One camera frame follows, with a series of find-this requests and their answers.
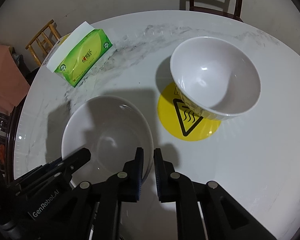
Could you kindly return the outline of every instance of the white wall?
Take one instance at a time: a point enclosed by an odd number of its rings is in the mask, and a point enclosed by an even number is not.
[[[204,1],[220,5],[213,0]],[[27,66],[34,69],[36,63],[25,46],[51,19],[57,23],[60,34],[65,35],[85,20],[94,23],[138,11],[183,9],[185,3],[185,0],[6,0],[0,8],[0,43],[14,46],[24,55]],[[226,3],[229,8],[225,9],[233,12],[235,1]],[[300,55],[300,13],[291,0],[243,0],[241,18]]]

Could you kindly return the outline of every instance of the hot surface warning sign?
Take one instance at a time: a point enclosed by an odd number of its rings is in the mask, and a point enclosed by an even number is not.
[[[185,141],[198,141],[212,135],[221,124],[196,115],[181,100],[176,85],[169,84],[158,101],[158,116],[165,129]]]

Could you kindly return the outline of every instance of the white marble table top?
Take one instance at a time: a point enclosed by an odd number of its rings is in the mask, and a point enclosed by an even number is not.
[[[114,46],[76,88],[40,68],[24,104],[15,144],[14,176],[61,156],[74,111],[90,98],[112,94],[146,117],[154,147],[193,181],[217,181],[277,239],[300,226],[300,56],[276,38],[225,17],[190,11],[151,11],[93,24]],[[169,57],[195,36],[224,39],[255,64],[261,79],[256,107],[223,121],[209,138],[183,141],[160,123],[160,91],[172,82]],[[122,205],[127,239],[177,239],[175,204],[158,201],[154,172],[137,204]]]

